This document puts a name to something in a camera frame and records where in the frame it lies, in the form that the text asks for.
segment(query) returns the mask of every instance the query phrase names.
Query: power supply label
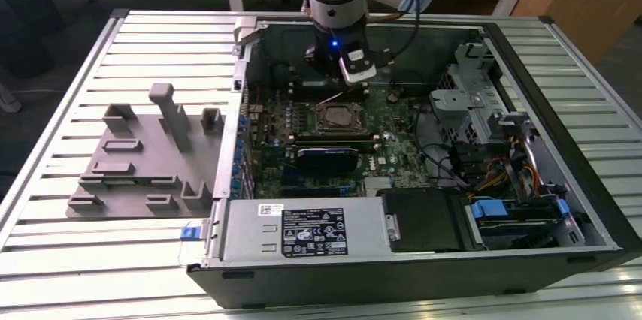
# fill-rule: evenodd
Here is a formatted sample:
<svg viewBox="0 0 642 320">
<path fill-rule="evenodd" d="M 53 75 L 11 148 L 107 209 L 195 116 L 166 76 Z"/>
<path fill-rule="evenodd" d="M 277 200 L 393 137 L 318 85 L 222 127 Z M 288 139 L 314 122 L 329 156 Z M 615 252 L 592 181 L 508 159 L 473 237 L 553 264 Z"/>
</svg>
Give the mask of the power supply label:
<svg viewBox="0 0 642 320">
<path fill-rule="evenodd" d="M 349 255 L 349 236 L 344 209 L 284 210 L 286 258 Z"/>
</svg>

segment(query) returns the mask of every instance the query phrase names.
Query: motherboard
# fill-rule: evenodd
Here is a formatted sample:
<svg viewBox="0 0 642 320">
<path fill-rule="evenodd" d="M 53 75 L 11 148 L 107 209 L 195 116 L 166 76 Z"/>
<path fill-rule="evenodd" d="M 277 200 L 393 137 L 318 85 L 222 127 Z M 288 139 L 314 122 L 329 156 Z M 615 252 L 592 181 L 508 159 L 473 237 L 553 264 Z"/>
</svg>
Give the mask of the motherboard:
<svg viewBox="0 0 642 320">
<path fill-rule="evenodd" d="M 414 139 L 417 98 L 394 86 L 350 91 L 324 102 L 276 91 L 250 107 L 256 198 L 376 196 L 390 187 L 432 186 Z"/>
</svg>

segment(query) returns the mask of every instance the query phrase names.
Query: blue tab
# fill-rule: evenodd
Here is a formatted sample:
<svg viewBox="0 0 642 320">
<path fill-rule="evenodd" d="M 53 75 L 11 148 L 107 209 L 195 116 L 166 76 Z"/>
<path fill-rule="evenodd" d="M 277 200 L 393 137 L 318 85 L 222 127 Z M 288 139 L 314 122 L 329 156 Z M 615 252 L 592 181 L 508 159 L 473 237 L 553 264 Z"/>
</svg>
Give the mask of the blue tab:
<svg viewBox="0 0 642 320">
<path fill-rule="evenodd" d="M 477 200 L 472 209 L 477 219 L 489 216 L 509 216 L 502 200 Z"/>
<path fill-rule="evenodd" d="M 473 210 L 473 216 L 480 219 L 484 217 L 482 206 L 480 206 L 480 201 L 472 204 L 470 209 Z"/>
<path fill-rule="evenodd" d="M 572 213 L 572 209 L 569 207 L 567 200 L 563 200 L 561 198 L 559 199 L 559 208 L 560 208 L 560 212 L 563 213 L 563 216 L 567 216 L 569 213 Z"/>
<path fill-rule="evenodd" d="M 182 241 L 201 241 L 201 227 L 186 226 L 181 231 Z"/>
</svg>

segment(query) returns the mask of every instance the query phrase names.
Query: barcode sticker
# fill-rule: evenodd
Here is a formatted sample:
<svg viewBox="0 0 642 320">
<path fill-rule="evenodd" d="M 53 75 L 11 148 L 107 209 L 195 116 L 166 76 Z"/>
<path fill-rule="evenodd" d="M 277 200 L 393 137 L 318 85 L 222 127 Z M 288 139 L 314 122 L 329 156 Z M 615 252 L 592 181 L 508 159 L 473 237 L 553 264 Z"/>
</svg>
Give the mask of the barcode sticker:
<svg viewBox="0 0 642 320">
<path fill-rule="evenodd" d="M 260 204 L 260 216 L 281 216 L 284 204 Z"/>
</svg>

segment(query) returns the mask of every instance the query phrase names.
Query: metal slotted table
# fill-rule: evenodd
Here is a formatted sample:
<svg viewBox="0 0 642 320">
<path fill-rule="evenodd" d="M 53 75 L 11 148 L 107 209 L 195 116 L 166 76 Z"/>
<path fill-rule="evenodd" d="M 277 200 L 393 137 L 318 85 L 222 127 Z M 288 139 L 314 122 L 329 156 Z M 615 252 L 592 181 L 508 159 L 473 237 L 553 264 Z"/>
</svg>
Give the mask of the metal slotted table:
<svg viewBox="0 0 642 320">
<path fill-rule="evenodd" d="M 642 229 L 642 124 L 557 26 L 536 18 L 426 18 L 498 23 L 629 221 Z M 226 113 L 236 22 L 237 14 L 225 12 L 131 11 L 110 19 L 0 206 L 3 318 L 640 318 L 642 260 L 580 274 L 535 294 L 228 310 L 186 274 L 204 243 L 182 243 L 181 229 L 198 219 L 69 219 L 67 199 L 111 102 L 155 113 L 147 91 L 154 82 L 170 82 L 189 113 L 205 107 Z M 520 109 L 518 93 L 508 92 Z"/>
</svg>

